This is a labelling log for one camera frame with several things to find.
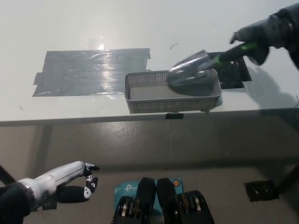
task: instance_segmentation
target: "green handle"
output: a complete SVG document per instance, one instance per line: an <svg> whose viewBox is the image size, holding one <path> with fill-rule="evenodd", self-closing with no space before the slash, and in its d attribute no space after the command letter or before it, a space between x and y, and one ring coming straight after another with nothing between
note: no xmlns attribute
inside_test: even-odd
<svg viewBox="0 0 299 224"><path fill-rule="evenodd" d="M231 62L239 57L248 56L257 47L255 42L242 43L218 56L218 63Z"/></svg>

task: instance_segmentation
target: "gray tape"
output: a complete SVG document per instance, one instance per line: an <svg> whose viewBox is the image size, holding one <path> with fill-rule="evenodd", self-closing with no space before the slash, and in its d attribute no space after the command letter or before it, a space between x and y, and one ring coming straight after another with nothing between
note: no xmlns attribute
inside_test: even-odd
<svg viewBox="0 0 299 224"><path fill-rule="evenodd" d="M46 74L43 72L38 72L34 79L33 85L44 85L46 82Z"/></svg>
<svg viewBox="0 0 299 224"><path fill-rule="evenodd" d="M125 75L146 71L148 58L150 49L48 51L33 96L123 94Z"/></svg>

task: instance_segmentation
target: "black object on floor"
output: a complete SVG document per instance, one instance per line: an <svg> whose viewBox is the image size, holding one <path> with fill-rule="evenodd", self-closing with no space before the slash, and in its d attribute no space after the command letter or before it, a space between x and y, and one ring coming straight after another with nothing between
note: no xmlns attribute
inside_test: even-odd
<svg viewBox="0 0 299 224"><path fill-rule="evenodd" d="M245 183L245 189L251 202L279 199L272 180Z"/></svg>
<svg viewBox="0 0 299 224"><path fill-rule="evenodd" d="M221 52L208 53L210 58L214 58ZM243 82L251 81L244 58L241 57L227 65L215 68L218 73L220 85L222 89L244 88Z"/></svg>

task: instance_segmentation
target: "black device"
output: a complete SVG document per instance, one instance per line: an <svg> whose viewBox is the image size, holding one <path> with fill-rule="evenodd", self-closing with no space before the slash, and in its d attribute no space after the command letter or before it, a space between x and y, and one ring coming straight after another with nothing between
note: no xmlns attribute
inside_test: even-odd
<svg viewBox="0 0 299 224"><path fill-rule="evenodd" d="M120 198L112 224L148 224L158 196L165 224L214 224L209 207L199 191L176 194L169 178L159 179L157 185L144 177L138 184L136 197Z"/></svg>

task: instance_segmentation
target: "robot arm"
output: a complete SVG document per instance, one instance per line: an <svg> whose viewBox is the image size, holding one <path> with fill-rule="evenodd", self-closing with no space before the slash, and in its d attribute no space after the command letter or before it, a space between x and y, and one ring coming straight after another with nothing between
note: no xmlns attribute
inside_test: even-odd
<svg viewBox="0 0 299 224"><path fill-rule="evenodd" d="M235 41L258 45L249 56L257 65L265 62L270 47L285 48L299 69L299 3L283 8L265 20L241 28L234 33L230 43Z"/></svg>
<svg viewBox="0 0 299 224"><path fill-rule="evenodd" d="M40 206L48 210L56 209L57 202L88 201L98 183L92 171L99 169L93 164L77 161L50 170L36 179L26 178L0 188L0 222L22 223L19 220ZM81 176L86 177L85 187L66 186Z"/></svg>

